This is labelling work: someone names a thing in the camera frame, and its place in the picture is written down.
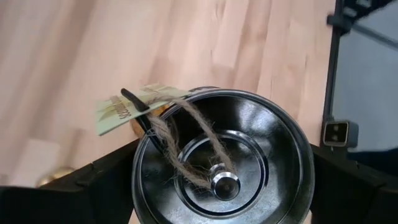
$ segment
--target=small black box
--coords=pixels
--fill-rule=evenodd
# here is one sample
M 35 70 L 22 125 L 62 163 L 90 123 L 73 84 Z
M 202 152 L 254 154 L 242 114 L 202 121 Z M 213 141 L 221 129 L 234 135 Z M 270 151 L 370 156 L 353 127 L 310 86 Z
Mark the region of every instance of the small black box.
M 332 147 L 356 147 L 358 145 L 358 125 L 351 121 L 326 121 L 323 144 Z

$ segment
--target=paper label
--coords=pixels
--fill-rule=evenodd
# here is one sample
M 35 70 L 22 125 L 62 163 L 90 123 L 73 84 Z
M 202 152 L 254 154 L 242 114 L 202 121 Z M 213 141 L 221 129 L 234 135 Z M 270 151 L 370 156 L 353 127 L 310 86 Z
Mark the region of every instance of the paper label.
M 146 85 L 138 91 L 133 91 L 133 93 L 143 102 L 151 101 L 159 95 L 183 97 L 191 94 L 189 91 L 160 84 Z M 166 101 L 156 102 L 148 105 L 149 110 L 139 112 L 124 96 L 111 96 L 108 100 L 98 102 L 96 105 L 96 132 L 100 136 L 104 135 L 129 120 L 146 114 L 167 103 Z

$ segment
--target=wooden surface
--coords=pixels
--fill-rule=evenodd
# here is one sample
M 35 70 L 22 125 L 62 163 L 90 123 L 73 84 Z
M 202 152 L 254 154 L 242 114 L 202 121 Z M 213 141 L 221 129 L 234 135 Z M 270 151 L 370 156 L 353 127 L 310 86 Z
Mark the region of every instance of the wooden surface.
M 40 167 L 36 176 L 49 167 L 79 168 L 132 141 L 128 124 L 96 136 L 94 103 L 154 82 L 257 93 L 318 144 L 331 40 L 325 18 L 334 5 L 0 1 L 0 180 L 20 183 L 31 167 Z M 35 150 L 40 158 L 26 156 Z

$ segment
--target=black bracket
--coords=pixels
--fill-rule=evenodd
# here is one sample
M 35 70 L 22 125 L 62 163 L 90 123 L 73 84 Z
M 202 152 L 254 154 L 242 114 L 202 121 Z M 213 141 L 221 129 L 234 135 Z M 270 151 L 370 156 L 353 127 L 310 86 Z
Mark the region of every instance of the black bracket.
M 393 1 L 395 0 L 344 0 L 343 14 L 355 22 Z
M 353 26 L 351 20 L 343 15 L 328 15 L 326 23 L 339 29 L 342 35 L 349 33 Z
M 359 126 L 348 120 L 327 120 L 322 141 L 325 146 L 349 148 L 358 145 Z

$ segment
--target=twine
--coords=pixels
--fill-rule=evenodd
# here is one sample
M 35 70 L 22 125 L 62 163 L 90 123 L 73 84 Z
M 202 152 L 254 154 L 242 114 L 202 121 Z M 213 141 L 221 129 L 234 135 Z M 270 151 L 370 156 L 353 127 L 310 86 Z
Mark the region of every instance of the twine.
M 181 98 L 176 98 L 172 96 L 158 96 L 153 99 L 151 102 L 147 102 L 147 104 L 152 104 L 159 101 L 168 101 L 175 103 L 176 105 L 181 106 L 185 109 L 199 124 L 202 128 L 205 135 L 209 138 L 210 144 L 214 150 L 215 157 L 220 160 L 220 162 L 224 163 L 225 169 L 228 172 L 234 172 L 234 167 L 231 159 L 227 155 L 224 146 L 220 143 L 216 133 L 211 128 L 208 121 L 203 117 L 203 115 L 199 112 L 198 108 L 183 100 Z M 152 128 L 155 131 L 156 135 L 164 140 L 167 144 L 167 153 L 166 156 L 170 163 L 191 183 L 203 187 L 205 189 L 210 189 L 211 180 L 206 177 L 206 174 L 195 170 L 190 164 L 181 163 L 178 159 L 178 155 L 180 153 L 180 149 L 178 148 L 178 144 L 176 140 L 172 136 L 172 132 L 167 125 L 166 121 L 160 119 L 153 114 L 148 115 L 148 119 L 152 124 Z

